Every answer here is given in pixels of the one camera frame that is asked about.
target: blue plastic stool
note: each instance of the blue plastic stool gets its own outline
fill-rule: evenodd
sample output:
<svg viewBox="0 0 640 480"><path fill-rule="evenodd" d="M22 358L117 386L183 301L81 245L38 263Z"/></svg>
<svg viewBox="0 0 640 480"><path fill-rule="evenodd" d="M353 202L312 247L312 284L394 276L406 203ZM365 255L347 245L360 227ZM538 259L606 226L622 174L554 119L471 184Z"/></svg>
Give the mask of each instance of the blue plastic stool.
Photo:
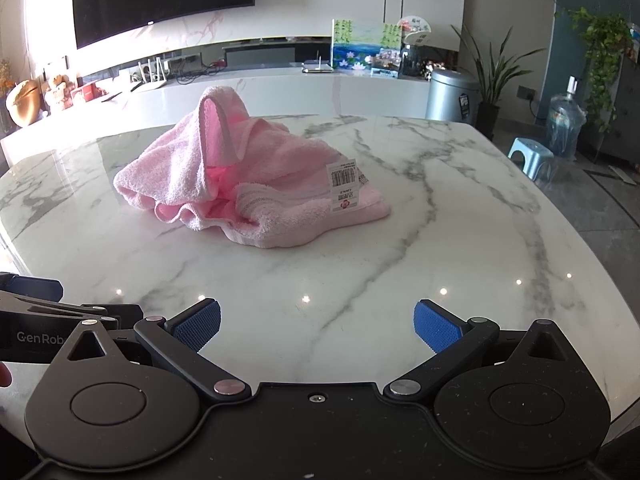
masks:
<svg viewBox="0 0 640 480"><path fill-rule="evenodd" d="M522 171L531 180L537 179L538 172L543 164L551 165L554 160L554 154L550 149L532 139L523 139L521 137L515 139L509 152L509 158L513 158L513 154L517 152L524 155L524 168L522 168Z"/></svg>

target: wall outlet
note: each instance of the wall outlet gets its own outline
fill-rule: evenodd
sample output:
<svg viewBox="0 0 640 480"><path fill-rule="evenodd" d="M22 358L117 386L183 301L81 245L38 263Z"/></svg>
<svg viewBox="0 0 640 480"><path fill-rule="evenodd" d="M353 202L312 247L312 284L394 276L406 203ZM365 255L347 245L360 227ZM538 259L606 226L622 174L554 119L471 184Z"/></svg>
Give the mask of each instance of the wall outlet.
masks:
<svg viewBox="0 0 640 480"><path fill-rule="evenodd" d="M518 86L518 98L525 101L533 101L536 98L536 91L533 88L527 88L526 86Z"/></svg>

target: dried flower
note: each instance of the dried flower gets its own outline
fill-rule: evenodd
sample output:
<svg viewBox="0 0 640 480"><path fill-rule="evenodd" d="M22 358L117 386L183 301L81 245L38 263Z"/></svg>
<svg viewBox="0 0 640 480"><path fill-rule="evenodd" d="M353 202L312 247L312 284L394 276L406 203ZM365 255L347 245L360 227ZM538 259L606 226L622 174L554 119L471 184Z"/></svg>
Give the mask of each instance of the dried flower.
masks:
<svg viewBox="0 0 640 480"><path fill-rule="evenodd" d="M0 60L0 98L6 97L15 86L15 81L11 78L11 71L9 69L9 60Z"/></svg>

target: price tag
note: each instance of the price tag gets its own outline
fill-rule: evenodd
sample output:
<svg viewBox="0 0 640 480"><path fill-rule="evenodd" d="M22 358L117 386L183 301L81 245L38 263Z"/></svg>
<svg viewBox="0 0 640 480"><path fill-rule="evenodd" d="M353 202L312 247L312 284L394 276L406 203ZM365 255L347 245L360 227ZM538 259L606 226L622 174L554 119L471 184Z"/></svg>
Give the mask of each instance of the price tag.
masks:
<svg viewBox="0 0 640 480"><path fill-rule="evenodd" d="M360 173L356 160L327 164L331 188L331 213L338 214L358 207L360 184L366 184L367 178Z"/></svg>

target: pink towel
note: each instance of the pink towel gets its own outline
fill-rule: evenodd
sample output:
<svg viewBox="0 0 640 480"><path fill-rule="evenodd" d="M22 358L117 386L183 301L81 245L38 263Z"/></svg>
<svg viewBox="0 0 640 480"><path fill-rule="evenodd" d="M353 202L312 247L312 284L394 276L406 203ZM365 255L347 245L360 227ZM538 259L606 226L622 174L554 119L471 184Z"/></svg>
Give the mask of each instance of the pink towel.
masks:
<svg viewBox="0 0 640 480"><path fill-rule="evenodd" d="M198 108L121 170L113 184L132 206L194 230L219 226L239 244L306 244L323 232L383 218L371 184L358 208L331 213L327 164L347 160L317 139L249 117L229 87L209 88Z"/></svg>

